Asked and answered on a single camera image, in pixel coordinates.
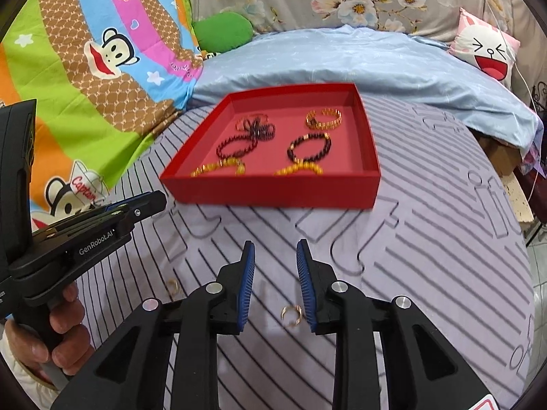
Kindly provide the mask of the thin gold bangle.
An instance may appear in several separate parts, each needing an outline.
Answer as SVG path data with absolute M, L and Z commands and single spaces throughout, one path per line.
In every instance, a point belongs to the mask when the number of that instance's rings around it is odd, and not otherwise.
M 251 132 L 253 129 L 259 129 L 268 124 L 269 117 L 262 113 L 246 115 L 239 118 L 236 122 L 238 132 Z

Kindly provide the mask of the lilac striped bed sheet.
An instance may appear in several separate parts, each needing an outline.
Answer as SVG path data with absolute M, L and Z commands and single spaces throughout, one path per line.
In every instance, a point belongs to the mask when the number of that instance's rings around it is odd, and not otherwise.
M 335 338 L 290 326 L 301 301 L 296 245 L 365 294 L 409 297 L 507 409 L 531 364 L 533 277 L 520 226 L 491 163 L 449 112 L 363 100 L 381 167 L 369 211 L 169 203 L 78 280 L 99 345 L 143 300 L 179 300 L 256 247 L 250 317 L 219 340 L 223 409 L 327 409 Z

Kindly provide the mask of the cartoon monkey colourful blanket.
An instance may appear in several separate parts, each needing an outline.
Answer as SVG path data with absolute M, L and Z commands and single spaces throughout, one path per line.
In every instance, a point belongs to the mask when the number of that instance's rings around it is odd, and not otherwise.
M 202 69 L 185 0 L 27 0 L 1 43 L 1 101 L 37 103 L 31 227 L 103 203 Z

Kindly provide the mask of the red cardboard tray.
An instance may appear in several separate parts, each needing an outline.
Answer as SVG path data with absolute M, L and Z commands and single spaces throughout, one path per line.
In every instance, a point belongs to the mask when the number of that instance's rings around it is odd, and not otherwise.
M 239 118 L 262 113 L 275 127 L 272 140 L 222 168 L 216 154 L 249 146 L 239 140 Z M 288 145 L 310 132 L 327 132 L 329 155 L 292 163 Z M 362 98 L 352 83 L 309 83 L 228 94 L 199 124 L 160 176 L 184 204 L 370 209 L 380 166 Z

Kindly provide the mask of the green plush cushion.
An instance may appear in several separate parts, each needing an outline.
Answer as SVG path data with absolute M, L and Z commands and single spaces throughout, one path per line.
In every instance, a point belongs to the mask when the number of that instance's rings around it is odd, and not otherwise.
M 248 19 L 237 12 L 214 14 L 193 24 L 201 51 L 222 54 L 249 43 L 254 35 Z

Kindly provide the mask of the light blue pillow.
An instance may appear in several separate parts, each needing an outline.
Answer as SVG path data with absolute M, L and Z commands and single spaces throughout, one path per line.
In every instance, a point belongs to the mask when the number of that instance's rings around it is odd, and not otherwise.
M 206 60 L 189 104 L 211 106 L 234 92 L 322 82 L 349 82 L 362 94 L 443 109 L 522 154 L 542 147 L 542 120 L 500 82 L 440 42 L 369 28 L 259 35 Z

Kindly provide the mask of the white pink cat cushion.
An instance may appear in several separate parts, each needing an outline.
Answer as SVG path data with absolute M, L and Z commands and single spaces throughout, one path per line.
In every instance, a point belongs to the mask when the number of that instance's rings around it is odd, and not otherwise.
M 520 41 L 460 8 L 458 29 L 448 52 L 511 88 Z

